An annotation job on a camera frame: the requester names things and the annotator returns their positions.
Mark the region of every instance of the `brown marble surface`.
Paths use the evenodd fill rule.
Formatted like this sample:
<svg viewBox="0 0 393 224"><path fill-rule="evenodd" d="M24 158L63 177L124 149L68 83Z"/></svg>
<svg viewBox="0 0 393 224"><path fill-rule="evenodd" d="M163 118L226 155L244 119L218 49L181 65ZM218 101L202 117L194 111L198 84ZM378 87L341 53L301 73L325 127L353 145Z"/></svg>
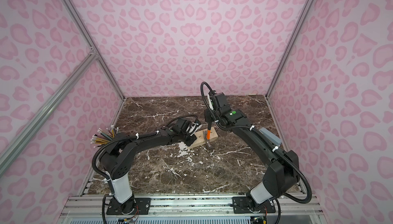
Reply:
<svg viewBox="0 0 393 224"><path fill-rule="evenodd" d="M227 96L233 109L241 109L257 128L277 134L270 111L261 95ZM196 114L204 122L205 106L195 97L128 98L117 125L128 134L148 133L170 119ZM261 182L266 168L248 145L233 133L215 127L219 139L214 151L203 146L185 149L184 143L160 146L135 156L129 172L135 193L246 192ZM94 175L89 194L109 192Z"/></svg>

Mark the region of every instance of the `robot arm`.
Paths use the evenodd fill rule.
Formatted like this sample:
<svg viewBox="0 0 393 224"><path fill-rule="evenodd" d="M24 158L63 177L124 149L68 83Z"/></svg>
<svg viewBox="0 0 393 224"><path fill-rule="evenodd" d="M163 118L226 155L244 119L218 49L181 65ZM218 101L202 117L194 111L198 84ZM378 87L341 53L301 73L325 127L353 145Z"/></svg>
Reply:
<svg viewBox="0 0 393 224"><path fill-rule="evenodd" d="M258 134L252 131L252 124L246 114L239 109L232 109L223 93L210 92L209 98L213 104L212 112L216 115L217 122L224 127L233 127L229 131L246 142L267 167L262 182L247 194L250 198L250 209L267 200L280 197L299 181L298 173L289 167L277 153L274 153ZM275 147L273 150L281 152L296 167L299 167L297 154L293 151L285 152L279 147Z"/></svg>
<svg viewBox="0 0 393 224"><path fill-rule="evenodd" d="M211 104L204 97L203 85L210 89L209 103ZM312 197L311 187L299 170L299 160L296 153L293 151L286 152L275 146L254 128L246 114L239 109L233 110L225 95L223 93L217 94L205 82L201 84L201 94L207 107L205 111L206 122L211 126L214 121L220 129L235 133L257 153L261 161L267 166L262 182L246 194L248 209L258 210L265 201L272 201L281 195L299 203L310 202ZM201 127L201 123L198 118L192 123L184 117L187 116L175 118L155 133L141 135L140 137L138 135L125 136L124 133L119 133L109 144L95 153L92 167L108 181L111 194L120 206L122 213L132 212L135 206L134 195L129 185L128 171L137 153L156 146L170 145L180 141L184 141L186 145L190 146L195 141L194 132ZM96 167L98 156L105 172ZM306 199L298 199L286 193L300 179L305 183L307 189Z"/></svg>
<svg viewBox="0 0 393 224"><path fill-rule="evenodd" d="M130 138L125 133L118 133L113 138L115 143L108 144L101 151L99 161L105 170L111 195L114 196L124 214L132 212L135 206L134 194L128 179L128 172L135 155L153 147L180 141L190 146L197 139L194 132L202 126L198 118L194 122L182 117L175 120L176 123L171 123L172 120L171 124L163 126L150 136Z"/></svg>

